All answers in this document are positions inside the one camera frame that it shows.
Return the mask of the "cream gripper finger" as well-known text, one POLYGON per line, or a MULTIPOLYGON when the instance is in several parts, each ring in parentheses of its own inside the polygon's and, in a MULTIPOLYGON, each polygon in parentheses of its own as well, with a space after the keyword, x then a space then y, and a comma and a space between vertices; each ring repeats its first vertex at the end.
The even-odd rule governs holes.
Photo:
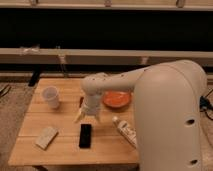
POLYGON ((100 115, 95 115, 95 119, 96 119, 98 122, 100 122, 100 121, 101 121, 100 115))
POLYGON ((78 112, 74 119, 74 123, 78 123, 81 119, 82 119, 82 113, 78 112))

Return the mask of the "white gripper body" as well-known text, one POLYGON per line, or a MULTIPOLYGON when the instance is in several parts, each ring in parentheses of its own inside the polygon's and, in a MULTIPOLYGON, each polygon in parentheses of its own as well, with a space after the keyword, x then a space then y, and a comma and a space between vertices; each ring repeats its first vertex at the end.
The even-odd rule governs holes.
POLYGON ((81 111, 85 115, 97 116, 100 111, 101 96, 100 95, 86 95, 84 97, 81 111))

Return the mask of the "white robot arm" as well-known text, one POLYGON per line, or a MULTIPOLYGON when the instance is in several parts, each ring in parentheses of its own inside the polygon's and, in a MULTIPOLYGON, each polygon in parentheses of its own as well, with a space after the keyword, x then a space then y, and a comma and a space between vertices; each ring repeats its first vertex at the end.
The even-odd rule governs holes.
POLYGON ((81 113, 95 118, 104 92, 133 94, 140 171, 202 171, 199 105, 207 77, 200 65, 178 60, 113 76, 98 73, 81 86, 81 113))

